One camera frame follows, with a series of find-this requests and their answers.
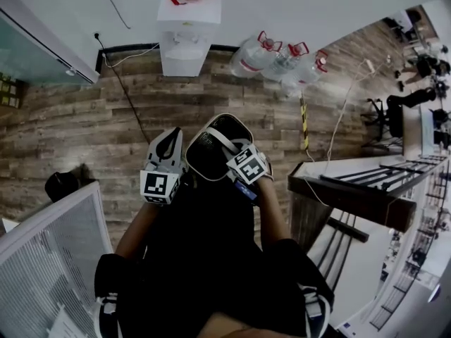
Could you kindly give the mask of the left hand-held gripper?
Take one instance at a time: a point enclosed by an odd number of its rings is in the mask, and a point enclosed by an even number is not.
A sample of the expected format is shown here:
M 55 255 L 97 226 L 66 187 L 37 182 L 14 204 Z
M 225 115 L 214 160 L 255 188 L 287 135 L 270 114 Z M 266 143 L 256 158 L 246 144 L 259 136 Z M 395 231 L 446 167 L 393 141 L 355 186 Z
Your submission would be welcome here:
M 182 157 L 183 132 L 174 127 L 151 141 L 147 162 L 140 171 L 140 195 L 148 203 L 169 205 L 187 172 Z

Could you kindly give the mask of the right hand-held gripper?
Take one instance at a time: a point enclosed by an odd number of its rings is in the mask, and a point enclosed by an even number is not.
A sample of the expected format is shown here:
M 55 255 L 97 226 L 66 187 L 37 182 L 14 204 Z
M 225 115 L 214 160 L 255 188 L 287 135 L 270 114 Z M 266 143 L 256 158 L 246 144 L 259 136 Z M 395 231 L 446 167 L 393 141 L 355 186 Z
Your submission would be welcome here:
M 257 200 L 259 188 L 255 183 L 258 179 L 273 179 L 271 164 L 248 139 L 229 140 L 217 129 L 207 127 L 202 131 L 202 142 L 213 149 L 235 154 L 226 163 L 229 169 L 227 176 L 233 186 L 249 200 Z

